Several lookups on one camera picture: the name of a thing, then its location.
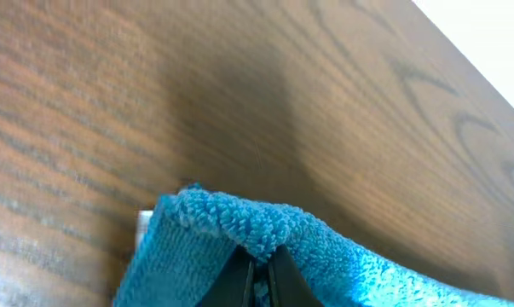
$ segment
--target brown wood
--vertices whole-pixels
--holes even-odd
[[[409,1],[0,1],[0,306],[108,306],[183,182],[514,300],[514,110]]]

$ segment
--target blue towel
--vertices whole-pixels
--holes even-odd
[[[114,306],[193,307],[236,245],[265,262],[281,244],[325,306],[514,306],[403,268],[296,207],[198,186],[159,199]],[[265,290],[256,290],[263,305]]]

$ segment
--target cloth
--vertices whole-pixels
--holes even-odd
[[[514,306],[403,268],[299,208],[199,186],[160,197],[113,305],[195,306],[237,245],[265,262],[281,244],[325,306]]]

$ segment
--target wooden surface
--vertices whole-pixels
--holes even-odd
[[[108,306],[189,181],[514,300],[514,110],[409,1],[0,1],[0,306]]]

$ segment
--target wooden table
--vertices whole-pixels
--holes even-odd
[[[514,300],[514,110],[409,1],[0,1],[0,306],[108,306],[184,182]]]

